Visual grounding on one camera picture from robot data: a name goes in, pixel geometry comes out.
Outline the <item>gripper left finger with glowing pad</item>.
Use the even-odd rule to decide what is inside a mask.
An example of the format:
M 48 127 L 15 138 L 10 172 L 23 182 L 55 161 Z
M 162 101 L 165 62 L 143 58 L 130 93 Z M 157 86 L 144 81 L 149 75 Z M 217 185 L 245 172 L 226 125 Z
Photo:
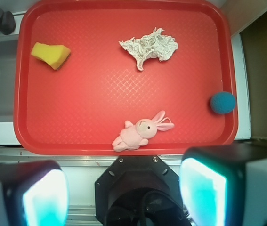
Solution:
M 69 186 L 55 161 L 0 163 L 0 226 L 64 226 Z

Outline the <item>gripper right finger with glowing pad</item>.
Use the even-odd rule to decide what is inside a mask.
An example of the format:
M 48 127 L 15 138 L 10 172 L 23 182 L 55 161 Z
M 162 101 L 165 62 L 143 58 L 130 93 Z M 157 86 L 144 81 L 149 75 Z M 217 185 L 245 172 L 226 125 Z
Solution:
M 192 147 L 182 156 L 179 188 L 198 226 L 267 226 L 267 146 Z

